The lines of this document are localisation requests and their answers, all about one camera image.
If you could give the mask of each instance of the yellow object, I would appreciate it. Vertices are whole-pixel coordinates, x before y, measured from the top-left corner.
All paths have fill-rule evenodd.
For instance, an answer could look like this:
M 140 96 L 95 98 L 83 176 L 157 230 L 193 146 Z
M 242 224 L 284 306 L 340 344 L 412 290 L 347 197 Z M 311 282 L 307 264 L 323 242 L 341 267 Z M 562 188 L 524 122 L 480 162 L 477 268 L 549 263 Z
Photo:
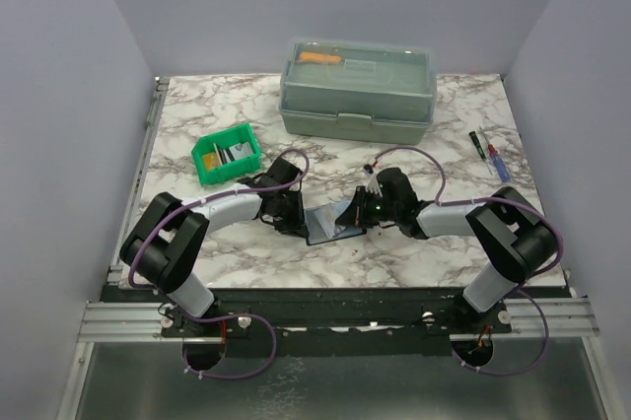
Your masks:
M 203 156 L 201 156 L 201 162 L 204 164 L 204 169 L 206 170 L 206 172 L 210 172 L 213 169 L 221 166 L 219 156 L 217 156 L 216 152 L 204 154 Z
M 336 65 L 342 61 L 342 57 L 339 55 L 326 55 L 325 53 L 317 52 L 300 52 L 298 56 L 298 63 L 326 63 L 329 65 Z

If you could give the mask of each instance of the clear plastic container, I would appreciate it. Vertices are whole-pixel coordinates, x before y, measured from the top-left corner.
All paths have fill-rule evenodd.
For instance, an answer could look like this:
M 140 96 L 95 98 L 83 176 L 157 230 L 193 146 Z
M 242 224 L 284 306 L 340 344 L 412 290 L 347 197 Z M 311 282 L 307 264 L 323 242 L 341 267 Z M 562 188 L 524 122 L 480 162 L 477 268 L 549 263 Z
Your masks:
M 281 79 L 280 112 L 295 134 L 416 144 L 436 94 L 427 50 L 299 40 Z

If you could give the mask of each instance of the translucent lid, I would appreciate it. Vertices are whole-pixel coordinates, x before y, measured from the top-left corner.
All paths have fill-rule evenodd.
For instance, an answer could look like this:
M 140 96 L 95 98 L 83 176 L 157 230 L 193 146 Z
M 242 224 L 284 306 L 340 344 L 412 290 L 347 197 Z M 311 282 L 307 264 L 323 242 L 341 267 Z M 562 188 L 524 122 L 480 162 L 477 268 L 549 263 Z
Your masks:
M 352 92 L 432 95 L 429 52 L 354 42 L 295 43 L 285 84 Z

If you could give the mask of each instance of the white marble surface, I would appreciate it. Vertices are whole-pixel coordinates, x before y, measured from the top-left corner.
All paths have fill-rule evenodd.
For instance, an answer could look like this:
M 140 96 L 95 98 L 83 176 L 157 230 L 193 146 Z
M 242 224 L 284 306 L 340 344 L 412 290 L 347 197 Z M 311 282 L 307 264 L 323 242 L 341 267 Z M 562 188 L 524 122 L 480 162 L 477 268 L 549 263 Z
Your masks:
M 438 89 L 434 125 L 420 147 L 445 167 L 444 200 L 490 195 L 500 188 L 500 180 L 489 174 L 467 135 L 482 126 L 502 153 L 511 185 L 539 207 L 499 77 L 440 76 Z M 362 166 L 389 146 L 290 135 L 278 113 L 278 100 L 278 75 L 172 78 L 140 210 L 161 191 L 183 198 L 221 189 L 200 187 L 190 151 L 198 138 L 242 122 L 249 122 L 256 134 L 263 169 L 288 147 L 308 152 L 312 170 L 303 186 L 306 208 L 350 198 L 356 185 L 366 183 Z M 401 167 L 420 199 L 433 199 L 439 175 L 420 155 L 399 151 L 381 160 L 380 167 L 387 166 Z M 209 287 L 454 287 L 468 284 L 487 260 L 475 238 L 415 241 L 397 228 L 373 229 L 364 237 L 309 247 L 304 240 L 249 221 L 207 236 L 194 272 Z M 531 285 L 565 282 L 555 270 Z

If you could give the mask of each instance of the purple cable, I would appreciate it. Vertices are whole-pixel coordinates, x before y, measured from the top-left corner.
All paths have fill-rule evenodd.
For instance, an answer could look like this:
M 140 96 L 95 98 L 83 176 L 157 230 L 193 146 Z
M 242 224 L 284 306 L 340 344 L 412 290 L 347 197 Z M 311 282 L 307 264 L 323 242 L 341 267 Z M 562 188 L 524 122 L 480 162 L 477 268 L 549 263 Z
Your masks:
M 436 196 L 434 197 L 434 202 L 438 206 L 457 206 L 457 205 L 468 205 L 468 204 L 476 204 L 476 203 L 495 202 L 495 203 L 501 203 L 503 205 L 514 206 L 516 208 L 519 208 L 521 210 L 527 211 L 528 213 L 531 213 L 534 216 L 536 216 L 541 221 L 541 223 L 543 223 L 543 225 L 554 235 L 554 238 L 556 238 L 557 252 L 556 252 L 556 257 L 554 257 L 554 260 L 552 260 L 552 262 L 550 262 L 545 267 L 534 271 L 532 273 L 532 277 L 534 277 L 536 275 L 543 274 L 543 273 L 551 270 L 552 268 L 554 268 L 560 262 L 561 258 L 563 257 L 563 250 L 564 250 L 563 238 L 561 237 L 561 234 L 559 233 L 559 231 L 550 222 L 550 220 L 548 220 L 545 216 L 543 216 L 541 213 L 536 211 L 534 208 L 532 208 L 530 206 L 527 206 L 527 205 L 524 205 L 522 203 L 519 203 L 517 201 L 506 200 L 504 198 L 499 198 L 497 196 L 485 196 L 485 197 L 482 197 L 482 198 L 473 198 L 473 199 L 470 199 L 470 200 L 456 200 L 456 201 L 441 202 L 440 201 L 441 195 L 443 194 L 443 191 L 445 191 L 445 187 L 447 185 L 447 176 L 445 175 L 445 170 L 443 169 L 443 166 L 441 166 L 441 164 L 431 154 L 429 154 L 429 153 L 427 153 L 425 151 L 422 151 L 421 149 L 418 149 L 418 148 L 413 147 L 413 146 L 394 146 L 394 147 L 391 147 L 389 149 L 386 149 L 384 151 L 379 152 L 375 156 L 375 163 L 379 160 L 379 158 L 381 158 L 385 154 L 389 154 L 389 153 L 397 151 L 397 150 L 407 150 L 407 151 L 417 152 L 417 153 L 425 156 L 430 161 L 432 161 L 434 166 L 436 166 L 436 168 L 438 169 L 439 173 L 441 174 L 441 187 L 439 188 L 438 192 L 436 193 Z M 534 307 L 537 309 L 537 311 L 541 315 L 541 320 L 543 321 L 543 329 L 545 331 L 545 338 L 544 338 L 544 341 L 543 341 L 543 349 L 541 350 L 539 355 L 536 357 L 536 359 L 529 366 L 526 366 L 525 368 L 521 368 L 521 369 L 518 369 L 518 370 L 515 370 L 515 371 L 502 372 L 502 371 L 493 371 L 493 370 L 487 370 L 487 369 L 478 369 L 478 368 L 476 368 L 474 366 L 466 364 L 464 361 L 462 361 L 462 359 L 456 353 L 456 351 L 453 351 L 454 355 L 461 361 L 463 366 L 465 366 L 466 368 L 470 369 L 471 371 L 475 371 L 475 372 L 480 373 L 480 374 L 486 374 L 486 375 L 495 376 L 495 377 L 506 377 L 506 376 L 517 376 L 519 374 L 528 373 L 528 372 L 532 371 L 533 369 L 537 368 L 541 364 L 541 362 L 543 362 L 543 359 L 545 358 L 545 356 L 546 356 L 546 354 L 548 352 L 548 348 L 549 348 L 549 344 L 550 344 L 550 329 L 548 327 L 548 322 L 545 319 L 545 314 L 543 313 L 543 310 L 541 309 L 539 304 L 530 295 L 528 295 L 526 292 L 522 291 L 522 286 L 523 286 L 523 284 L 518 285 L 509 294 L 507 294 L 506 297 L 510 297 L 513 294 L 523 295 L 524 297 L 526 297 L 527 299 L 529 299 L 532 302 Z
M 529 294 L 527 294 L 526 292 L 522 290 L 517 290 L 515 293 L 523 295 L 524 297 L 529 299 L 530 302 L 534 305 L 536 310 L 541 315 L 541 321 L 543 322 L 543 331 L 544 331 L 543 336 L 544 337 L 543 337 L 543 347 L 541 348 L 541 352 L 539 353 L 539 355 L 536 357 L 534 361 L 532 361 L 528 366 L 524 368 L 515 369 L 513 371 L 495 371 L 492 369 L 484 369 L 484 368 L 477 368 L 475 366 L 471 366 L 470 364 L 464 362 L 462 358 L 460 358 L 456 350 L 452 349 L 452 354 L 454 355 L 456 359 L 459 360 L 460 364 L 463 367 L 477 374 L 485 374 L 486 376 L 494 376 L 496 378 L 506 378 L 508 376 L 518 376 L 520 374 L 529 373 L 530 371 L 533 371 L 534 369 L 538 368 L 539 365 L 543 362 L 543 360 L 545 359 L 545 356 L 548 353 L 548 349 L 550 348 L 550 327 L 548 326 L 548 321 L 547 319 L 545 319 L 545 314 L 543 313 L 543 309 L 534 300 L 533 297 L 531 297 Z
M 231 196 L 235 194 L 244 194 L 244 193 L 267 193 L 270 191 L 283 190 L 285 188 L 289 188 L 295 185 L 296 183 L 300 183 L 303 180 L 303 178 L 305 178 L 305 175 L 307 175 L 307 172 L 309 171 L 309 168 L 310 168 L 309 156 L 307 155 L 307 153 L 305 153 L 304 151 L 301 151 L 300 149 L 291 148 L 291 149 L 286 149 L 285 151 L 281 152 L 278 157 L 283 157 L 290 153 L 299 154 L 303 157 L 303 159 L 305 159 L 305 170 L 301 172 L 296 178 L 294 178 L 289 183 L 284 183 L 282 185 L 277 185 L 277 186 L 270 186 L 268 188 L 246 188 L 243 190 L 236 190 L 236 191 L 234 190 L 221 191 L 219 193 L 214 193 L 212 195 L 202 197 L 199 200 L 195 200 L 191 203 L 188 203 L 187 205 L 182 205 L 179 208 L 177 208 L 175 211 L 173 211 L 172 213 L 169 213 L 169 215 L 167 215 L 165 219 L 162 220 L 160 223 L 158 223 L 158 225 L 153 229 L 153 231 L 149 234 L 145 242 L 140 245 L 140 248 L 138 249 L 138 252 L 136 253 L 134 257 L 134 260 L 131 262 L 131 265 L 129 266 L 129 274 L 127 275 L 127 281 L 129 282 L 129 285 L 135 289 L 145 289 L 145 288 L 153 289 L 154 288 L 154 286 L 151 284 L 137 284 L 136 282 L 134 282 L 134 275 L 136 273 L 136 269 L 138 267 L 138 264 L 140 263 L 140 259 L 142 258 L 143 254 L 145 253 L 145 250 L 147 249 L 151 241 L 158 235 L 160 230 L 164 226 L 166 226 L 170 220 L 172 220 L 174 217 L 176 217 L 178 214 L 182 213 L 183 211 L 189 210 L 191 208 L 195 208 L 197 206 L 201 206 L 209 201 L 213 201 L 218 198 L 223 198 L 225 196 Z M 240 314 L 240 315 L 216 316 L 214 318 L 199 318 L 197 316 L 192 316 L 186 313 L 184 310 L 181 310 L 181 312 L 189 319 L 196 321 L 198 323 L 216 323 L 216 322 L 224 321 L 227 319 L 238 318 L 239 316 L 248 316 L 250 318 L 257 319 L 261 321 L 263 324 L 265 324 L 265 326 L 267 327 L 267 329 L 269 329 L 269 332 L 272 336 L 272 351 L 269 357 L 259 368 L 255 369 L 254 371 L 251 371 L 245 374 L 237 374 L 237 375 L 223 375 L 223 374 L 211 374 L 211 373 L 201 372 L 201 375 L 203 377 L 213 378 L 213 379 L 225 379 L 225 380 L 247 379 L 247 378 L 251 378 L 253 376 L 256 376 L 262 373 L 274 361 L 274 356 L 276 355 L 276 344 L 277 344 L 276 333 L 274 332 L 274 327 L 271 325 L 271 323 L 267 321 L 265 318 L 263 318 L 262 316 L 255 315 L 255 314 Z M 200 374 L 200 372 L 198 371 L 193 371 L 193 372 L 198 375 Z
M 274 327 L 269 321 L 267 321 L 267 319 L 263 318 L 262 316 L 255 315 L 255 314 L 239 314 L 239 315 L 216 316 L 214 318 L 199 318 L 197 316 L 191 316 L 189 314 L 185 314 L 185 315 L 188 319 L 191 319 L 198 323 L 217 323 L 220 321 L 226 321 L 228 319 L 235 319 L 240 316 L 247 316 L 249 318 L 254 318 L 261 321 L 265 325 L 265 327 L 269 330 L 269 333 L 272 335 L 272 350 L 269 353 L 269 357 L 258 368 L 245 374 L 213 374 L 207 371 L 194 370 L 193 368 L 190 367 L 190 364 L 188 363 L 188 357 L 187 357 L 188 353 L 186 352 L 186 350 L 184 350 L 182 354 L 182 360 L 184 364 L 186 365 L 186 368 L 192 373 L 196 374 L 197 376 L 201 375 L 204 378 L 220 379 L 220 380 L 226 380 L 226 381 L 239 381 L 241 379 L 249 379 L 249 378 L 253 378 L 254 376 L 259 375 L 260 373 L 265 371 L 274 361 L 274 357 L 276 356 L 276 346 L 277 346 L 278 340 L 276 339 L 276 333 L 274 332 Z

